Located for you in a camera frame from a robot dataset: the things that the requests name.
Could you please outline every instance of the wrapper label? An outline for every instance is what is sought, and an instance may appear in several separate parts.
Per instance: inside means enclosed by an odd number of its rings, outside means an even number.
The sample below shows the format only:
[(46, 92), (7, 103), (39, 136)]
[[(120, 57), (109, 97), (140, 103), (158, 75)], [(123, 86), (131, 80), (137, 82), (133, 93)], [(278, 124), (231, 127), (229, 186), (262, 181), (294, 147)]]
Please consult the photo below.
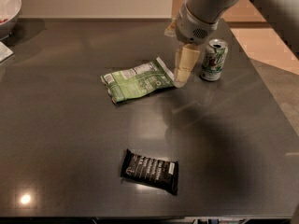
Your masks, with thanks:
[(132, 153), (127, 154), (121, 168), (121, 177), (133, 179), (142, 184), (165, 189), (178, 194), (178, 162), (147, 158)]

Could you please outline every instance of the green can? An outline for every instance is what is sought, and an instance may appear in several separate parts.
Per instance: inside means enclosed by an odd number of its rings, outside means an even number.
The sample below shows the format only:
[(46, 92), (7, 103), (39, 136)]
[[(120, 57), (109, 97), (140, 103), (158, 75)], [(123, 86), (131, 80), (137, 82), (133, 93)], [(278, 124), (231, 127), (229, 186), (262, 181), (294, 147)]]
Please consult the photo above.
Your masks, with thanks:
[(200, 77), (208, 81), (216, 81), (221, 77), (225, 58), (228, 52), (227, 42), (213, 39), (206, 45), (206, 55), (202, 63)]

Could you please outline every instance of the can lid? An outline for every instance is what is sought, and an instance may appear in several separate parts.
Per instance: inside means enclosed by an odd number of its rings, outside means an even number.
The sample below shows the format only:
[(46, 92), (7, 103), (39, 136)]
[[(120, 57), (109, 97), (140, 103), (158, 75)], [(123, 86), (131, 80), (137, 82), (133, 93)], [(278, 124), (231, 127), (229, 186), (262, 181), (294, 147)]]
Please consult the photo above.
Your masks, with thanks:
[(227, 42), (222, 39), (213, 39), (208, 42), (209, 46), (215, 49), (226, 49)]

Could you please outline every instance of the green snack bag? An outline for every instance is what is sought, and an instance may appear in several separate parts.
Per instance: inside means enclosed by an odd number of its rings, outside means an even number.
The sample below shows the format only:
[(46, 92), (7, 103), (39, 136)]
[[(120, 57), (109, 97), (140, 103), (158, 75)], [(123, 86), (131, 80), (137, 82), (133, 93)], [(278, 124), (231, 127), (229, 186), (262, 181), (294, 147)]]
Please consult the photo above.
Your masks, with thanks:
[(101, 79), (114, 104), (174, 87), (174, 75), (160, 57), (135, 68), (108, 73)]

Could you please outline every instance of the white paper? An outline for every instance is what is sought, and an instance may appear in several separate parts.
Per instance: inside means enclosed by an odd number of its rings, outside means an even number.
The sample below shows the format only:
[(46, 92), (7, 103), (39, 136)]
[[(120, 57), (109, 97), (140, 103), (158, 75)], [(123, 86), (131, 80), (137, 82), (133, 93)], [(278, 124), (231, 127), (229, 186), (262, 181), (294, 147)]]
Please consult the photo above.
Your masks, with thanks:
[(6, 59), (8, 56), (11, 56), (13, 51), (9, 49), (6, 45), (0, 42), (0, 62)]

